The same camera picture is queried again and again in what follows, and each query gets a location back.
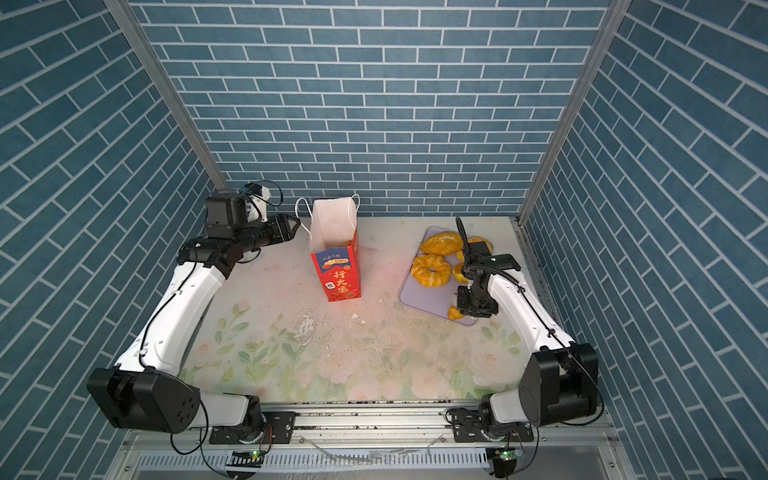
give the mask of brick wallpaper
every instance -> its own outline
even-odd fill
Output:
[[[97,478],[84,381],[157,305],[207,175],[101,0],[0,2],[0,478]]]
[[[531,217],[638,478],[768,478],[767,27],[634,0]]]
[[[131,2],[228,178],[422,216],[517,213],[609,0],[256,3]]]

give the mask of paper bag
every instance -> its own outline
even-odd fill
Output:
[[[315,200],[310,217],[310,252],[329,302],[361,297],[357,248],[357,206],[354,197]],[[299,202],[296,201],[298,216]]]

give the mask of ventilation grille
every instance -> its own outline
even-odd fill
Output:
[[[488,459],[484,449],[467,448],[432,448],[409,449],[406,452],[396,450],[370,449],[333,449],[329,458],[316,449],[291,449],[288,452],[272,451],[264,458],[260,468],[242,467],[238,464],[247,462],[233,458],[233,450],[206,454],[208,462],[214,468],[223,471],[227,463],[229,471],[241,472],[335,472],[339,470],[372,470],[381,468],[420,469],[420,468],[487,468]],[[207,470],[199,455],[180,456],[172,450],[145,450],[139,461],[143,471],[197,471]]]

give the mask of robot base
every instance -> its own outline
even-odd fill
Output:
[[[533,430],[527,422],[498,423],[491,412],[490,395],[480,402],[479,411],[450,409],[445,417],[452,424],[453,439],[457,443],[473,442],[532,442]]]
[[[290,443],[293,434],[293,423],[296,420],[295,412],[261,412],[261,404],[258,397],[248,398],[248,413],[241,425],[215,426],[210,432],[211,445],[258,445],[263,448],[271,443]]]

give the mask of mounting plate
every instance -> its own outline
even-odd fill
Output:
[[[453,409],[449,410],[445,416],[453,424],[453,440],[456,443],[506,442],[511,430],[518,434],[521,442],[533,441],[533,430],[531,430],[530,423],[505,423],[503,426],[494,427],[490,432],[483,434],[480,427],[479,412],[468,409]],[[517,440],[518,437],[513,435],[510,442]]]
[[[265,418],[264,432],[269,432],[272,426],[272,443],[287,444],[290,443],[293,434],[293,423],[296,420],[295,412],[264,412]],[[238,427],[213,427],[210,433],[211,445],[252,445],[244,444],[240,441],[241,431]],[[264,439],[263,447],[269,445],[267,439]]]

